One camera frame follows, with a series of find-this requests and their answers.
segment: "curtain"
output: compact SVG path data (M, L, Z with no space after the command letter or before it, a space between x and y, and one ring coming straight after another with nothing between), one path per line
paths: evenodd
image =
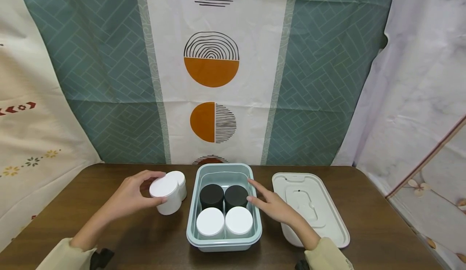
M466 269L466 0L393 0L334 165L373 181L445 267Z
M23 0L0 0L0 251L82 169L100 162Z
M24 0L106 162L329 165L391 0Z

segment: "black jar lid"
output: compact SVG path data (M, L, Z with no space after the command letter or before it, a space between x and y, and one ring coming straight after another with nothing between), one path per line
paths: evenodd
M246 207L248 204L248 191L240 185L233 185L228 187L225 191L225 212L236 206Z
M209 184L199 194L202 209L215 207L223 211L223 189L217 184Z

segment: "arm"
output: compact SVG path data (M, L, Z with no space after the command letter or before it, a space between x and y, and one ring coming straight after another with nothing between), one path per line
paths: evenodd
M36 270L89 270L90 258L97 240L112 221L143 208L166 202L165 198L141 195L144 181L165 176L163 172L143 171L126 178L108 201L89 219L73 239L63 239L47 255Z
M248 201L274 220L291 227L303 243L307 263L312 270L352 270L353 266L329 238L321 238L309 223L278 194L267 190L258 182L249 179L265 198L265 202L254 196Z

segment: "orange semicircle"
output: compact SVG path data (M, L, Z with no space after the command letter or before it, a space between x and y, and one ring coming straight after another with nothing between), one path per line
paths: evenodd
M239 68L239 61L185 57L184 65L190 76L199 84L217 88L229 83Z
M191 113L191 129L201 139L215 142L215 102L197 105Z

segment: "light blue plastic tray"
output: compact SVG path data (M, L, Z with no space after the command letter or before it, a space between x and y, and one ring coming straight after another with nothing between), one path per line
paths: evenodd
M259 209L250 203L248 203L246 208L252 214L254 226L249 237L241 239L200 240L196 228L196 219L201 212L199 193L203 187L209 184L218 184L225 191L231 185L241 185L248 191L249 195L257 196L255 188L248 183L248 178L254 179L254 175L252 175L251 168L245 164L206 164L197 170L188 226L186 228L186 237L191 245L199 248L202 252L245 251L261 238L263 230L261 215L259 214Z

